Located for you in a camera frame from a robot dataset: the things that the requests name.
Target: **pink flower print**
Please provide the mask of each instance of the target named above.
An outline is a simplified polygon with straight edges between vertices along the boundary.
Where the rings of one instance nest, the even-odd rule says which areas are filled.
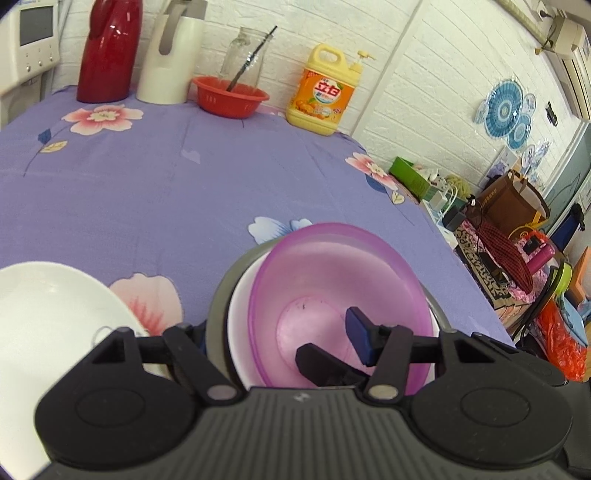
[[[369,156],[355,152],[353,153],[353,157],[346,158],[345,161],[349,165],[353,165],[357,170],[360,170],[374,180],[377,180],[385,187],[395,191],[398,190],[398,186],[394,179],[384,172],[382,167],[374,162]]]
[[[66,122],[75,122],[70,132],[94,135],[104,128],[114,132],[129,130],[132,125],[130,120],[140,120],[143,116],[142,110],[125,108],[125,105],[101,105],[92,111],[79,108],[61,119]]]
[[[121,278],[110,287],[150,335],[161,335],[183,321],[183,308],[174,284],[166,277],[143,273]]]

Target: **electrical outlet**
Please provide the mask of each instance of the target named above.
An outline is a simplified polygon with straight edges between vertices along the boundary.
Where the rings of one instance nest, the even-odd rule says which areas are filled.
[[[548,19],[548,15],[554,16],[552,10],[549,9],[544,3],[544,0],[531,0],[531,3],[532,7],[530,10],[536,21],[544,22],[546,19]]]

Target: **white bowl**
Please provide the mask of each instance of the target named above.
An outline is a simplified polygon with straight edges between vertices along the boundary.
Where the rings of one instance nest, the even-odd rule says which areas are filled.
[[[84,272],[50,262],[0,270],[0,462],[15,480],[48,462],[34,426],[41,397],[120,326],[146,335],[125,303]]]
[[[226,334],[230,357],[234,369],[242,381],[244,388],[250,390],[252,387],[264,387],[265,384],[259,374],[248,337],[248,302],[251,296],[252,284],[256,274],[261,268],[269,252],[258,258],[242,275],[230,299],[228,308],[228,321],[226,323]],[[435,315],[430,310],[433,323],[433,336],[439,335],[439,325]],[[432,365],[427,375],[426,383],[435,379],[434,366]]]

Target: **white brick wall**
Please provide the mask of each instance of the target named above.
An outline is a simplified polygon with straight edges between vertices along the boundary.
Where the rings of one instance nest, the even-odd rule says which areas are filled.
[[[517,5],[529,13],[525,3]],[[541,176],[547,180],[580,121],[570,113],[535,40],[493,0],[434,0],[359,139],[387,166],[396,155],[455,172],[473,185],[504,146],[472,122],[487,93],[515,77],[537,97],[530,142],[554,142]],[[550,101],[558,116],[545,116]]]
[[[369,98],[400,33],[418,0],[209,0],[207,28],[196,73],[217,74],[238,28],[279,29],[269,45],[260,88],[271,95],[270,104],[285,107],[295,92],[310,50],[329,43],[353,60],[367,50],[377,61],[366,67],[360,86],[343,116],[342,129],[350,131]],[[56,69],[54,89],[76,84],[88,34],[93,0],[74,0],[61,42],[62,64]],[[144,0],[144,24],[134,72],[137,80],[155,16],[163,0]]]
[[[163,0],[144,0],[144,25],[135,63],[137,80],[155,16]],[[525,0],[514,0],[529,13]],[[77,83],[93,0],[74,0],[62,40],[62,64],[54,88]],[[350,132],[378,82],[389,55],[419,0],[209,0],[207,27],[196,73],[217,74],[238,27],[279,30],[269,45],[260,87],[270,104],[285,107],[305,61],[317,43],[358,50],[370,62],[341,123]],[[439,166],[477,184],[504,145],[472,122],[476,107],[500,81],[512,76],[538,99],[530,140],[552,140],[541,168],[552,174],[580,122],[568,108],[535,40],[494,0],[432,0],[422,25],[397,67],[378,107],[358,139],[388,166],[396,155]],[[551,101],[555,128],[545,117]]]

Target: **control panel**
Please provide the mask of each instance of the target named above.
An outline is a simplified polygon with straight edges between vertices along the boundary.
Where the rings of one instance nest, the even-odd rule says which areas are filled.
[[[0,20],[0,97],[60,61],[58,0],[21,0]]]

